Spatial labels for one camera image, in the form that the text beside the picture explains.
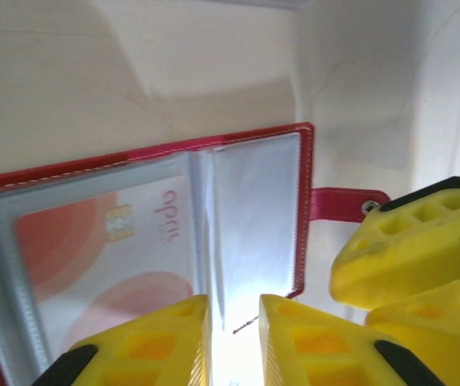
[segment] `black rubber pad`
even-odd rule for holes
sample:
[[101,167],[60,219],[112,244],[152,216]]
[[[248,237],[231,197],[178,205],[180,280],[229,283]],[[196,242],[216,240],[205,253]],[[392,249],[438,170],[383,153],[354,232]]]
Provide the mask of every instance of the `black rubber pad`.
[[71,386],[97,352],[87,344],[62,354],[32,386]]
[[424,187],[419,191],[414,191],[413,193],[404,195],[399,199],[394,199],[393,201],[390,201],[382,205],[380,207],[380,211],[392,211],[393,209],[403,207],[408,203],[411,203],[418,199],[422,199],[427,195],[432,195],[434,193],[437,193],[438,191],[444,191],[446,189],[460,189],[460,177],[450,177],[449,179],[445,179],[439,183],[430,185],[429,187]]
[[445,386],[410,350],[387,340],[377,340],[376,350],[407,386]]

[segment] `yellow plastic part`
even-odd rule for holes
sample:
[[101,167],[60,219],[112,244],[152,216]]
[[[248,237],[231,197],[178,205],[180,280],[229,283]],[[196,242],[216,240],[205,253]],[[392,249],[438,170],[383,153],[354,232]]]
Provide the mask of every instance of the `yellow plastic part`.
[[259,323],[266,386],[405,386],[373,346],[385,334],[276,295]]
[[372,310],[460,279],[460,189],[372,211],[335,259],[332,297]]
[[460,386],[460,281],[373,310],[366,323],[400,340],[447,386]]
[[73,386],[205,386],[207,323],[199,295],[82,340],[98,352]]

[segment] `card holder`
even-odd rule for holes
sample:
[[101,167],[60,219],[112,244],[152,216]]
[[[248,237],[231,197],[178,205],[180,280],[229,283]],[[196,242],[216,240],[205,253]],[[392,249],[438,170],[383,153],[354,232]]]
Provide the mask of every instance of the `card holder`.
[[236,332],[260,294],[301,293],[313,134],[283,126],[0,179],[6,382],[30,384],[76,340],[192,294],[209,294],[215,330]]

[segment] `card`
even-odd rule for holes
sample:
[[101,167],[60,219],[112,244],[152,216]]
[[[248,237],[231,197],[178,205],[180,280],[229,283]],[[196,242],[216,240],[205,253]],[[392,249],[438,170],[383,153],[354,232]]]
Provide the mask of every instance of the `card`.
[[196,291],[185,176],[50,207],[14,226],[53,360]]

